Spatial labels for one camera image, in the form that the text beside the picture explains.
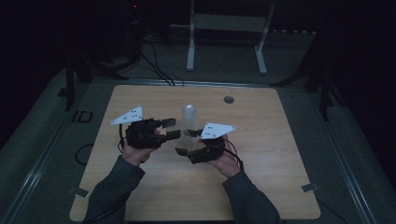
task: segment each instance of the human hand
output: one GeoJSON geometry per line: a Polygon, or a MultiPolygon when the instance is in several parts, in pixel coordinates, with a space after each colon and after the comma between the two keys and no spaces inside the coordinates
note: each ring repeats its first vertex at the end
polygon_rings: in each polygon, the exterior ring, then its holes
{"type": "MultiPolygon", "coordinates": [[[[228,140],[227,134],[222,136],[223,139],[228,140]]],[[[231,150],[230,144],[227,141],[225,142],[225,148],[231,150]]],[[[227,178],[230,178],[241,170],[239,169],[238,163],[235,160],[235,157],[230,153],[223,153],[218,159],[214,161],[207,161],[208,164],[213,165],[222,175],[225,175],[227,178]]]]}
{"type": "Polygon", "coordinates": [[[145,162],[149,159],[151,152],[157,148],[144,148],[136,149],[128,145],[127,140],[124,141],[124,147],[122,149],[122,158],[135,166],[140,166],[140,163],[145,162]]]}

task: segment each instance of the metal rail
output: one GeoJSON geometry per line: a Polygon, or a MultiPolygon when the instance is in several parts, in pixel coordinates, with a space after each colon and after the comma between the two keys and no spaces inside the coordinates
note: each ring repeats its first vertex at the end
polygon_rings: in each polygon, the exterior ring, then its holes
{"type": "Polygon", "coordinates": [[[32,196],[35,187],[37,186],[38,182],[40,181],[42,175],[46,170],[49,158],[55,149],[55,145],[58,142],[59,138],[62,136],[62,133],[64,132],[64,127],[66,126],[67,122],[71,120],[74,112],[78,108],[78,105],[81,103],[82,96],[88,89],[87,86],[88,85],[86,84],[82,84],[81,86],[79,86],[80,90],[77,91],[77,100],[73,103],[73,105],[70,107],[70,111],[63,117],[63,119],[59,123],[50,141],[44,146],[43,152],[41,153],[33,168],[30,170],[29,174],[24,179],[23,184],[18,191],[18,194],[14,198],[11,206],[8,208],[5,216],[1,220],[1,224],[14,223],[16,221],[16,218],[28,202],[29,198],[32,196]]]}
{"type": "Polygon", "coordinates": [[[312,97],[309,97],[309,100],[313,105],[313,107],[315,108],[318,119],[321,120],[323,130],[325,130],[327,136],[330,139],[330,142],[332,144],[332,153],[335,157],[335,161],[338,165],[338,168],[340,169],[344,181],[346,182],[346,186],[349,190],[352,200],[355,203],[359,214],[361,215],[362,222],[364,224],[377,224],[378,222],[376,221],[375,216],[364,197],[359,181],[357,180],[356,176],[353,174],[347,162],[347,158],[343,153],[343,149],[341,148],[337,138],[335,137],[334,132],[332,131],[331,124],[322,118],[318,110],[318,107],[314,103],[312,97]]]}

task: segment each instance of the white triangular marker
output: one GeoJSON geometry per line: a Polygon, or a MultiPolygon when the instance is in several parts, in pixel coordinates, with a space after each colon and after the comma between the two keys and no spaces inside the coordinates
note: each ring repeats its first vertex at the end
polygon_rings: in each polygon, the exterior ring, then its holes
{"type": "Polygon", "coordinates": [[[201,138],[215,139],[223,136],[226,133],[230,133],[234,130],[236,130],[236,127],[233,125],[207,123],[204,129],[202,130],[201,138]]]}
{"type": "Polygon", "coordinates": [[[111,120],[112,125],[128,123],[128,122],[136,122],[143,119],[143,109],[142,106],[139,105],[133,110],[130,110],[128,113],[118,117],[117,119],[111,120]]]}

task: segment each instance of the hand-mounted controller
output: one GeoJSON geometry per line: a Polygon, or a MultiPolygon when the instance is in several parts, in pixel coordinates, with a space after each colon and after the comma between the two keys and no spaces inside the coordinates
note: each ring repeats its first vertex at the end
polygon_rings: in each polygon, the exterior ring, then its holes
{"type": "MultiPolygon", "coordinates": [[[[189,131],[192,133],[192,136],[196,136],[197,134],[193,134],[194,131],[189,131]]],[[[222,137],[215,139],[202,139],[202,142],[205,144],[203,148],[195,149],[194,151],[188,151],[187,149],[175,147],[175,150],[179,156],[185,156],[190,159],[192,164],[206,161],[213,161],[218,159],[224,152],[225,144],[224,139],[222,137]]]]}
{"type": "Polygon", "coordinates": [[[156,134],[155,130],[157,128],[161,126],[163,128],[174,126],[176,120],[143,119],[142,106],[139,105],[117,119],[111,120],[112,125],[120,125],[120,145],[122,147],[124,143],[124,138],[122,137],[122,124],[127,122],[131,122],[131,125],[125,130],[125,138],[127,139],[128,145],[136,149],[158,148],[161,147],[162,143],[180,137],[180,130],[166,134],[156,134]]]}
{"type": "Polygon", "coordinates": [[[207,123],[202,130],[187,130],[191,137],[198,135],[201,137],[205,145],[203,148],[188,151],[185,148],[175,147],[175,150],[178,155],[188,157],[192,164],[216,160],[224,150],[227,150],[222,136],[235,129],[236,127],[232,125],[207,123]]]}
{"type": "Polygon", "coordinates": [[[128,145],[136,149],[141,148],[158,148],[168,140],[180,137],[180,130],[168,132],[166,134],[156,134],[154,131],[159,128],[168,128],[175,126],[175,119],[144,119],[138,122],[132,122],[128,129],[125,130],[128,145]]]}

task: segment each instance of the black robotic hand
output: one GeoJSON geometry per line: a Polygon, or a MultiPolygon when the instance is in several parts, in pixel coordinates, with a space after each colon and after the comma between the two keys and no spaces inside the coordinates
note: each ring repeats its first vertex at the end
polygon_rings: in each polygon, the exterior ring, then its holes
{"type": "Polygon", "coordinates": [[[167,128],[175,124],[175,119],[144,119],[132,122],[125,130],[128,145],[136,149],[161,147],[164,142],[179,138],[180,130],[166,134],[156,134],[154,131],[161,126],[167,128]]]}
{"type": "MultiPolygon", "coordinates": [[[[189,133],[191,136],[201,135],[202,130],[199,130],[196,133],[189,130],[189,133]]],[[[205,145],[203,148],[188,151],[187,149],[176,147],[175,150],[178,155],[188,157],[192,164],[214,161],[223,154],[225,143],[222,137],[215,139],[201,139],[201,141],[205,145]]]]}

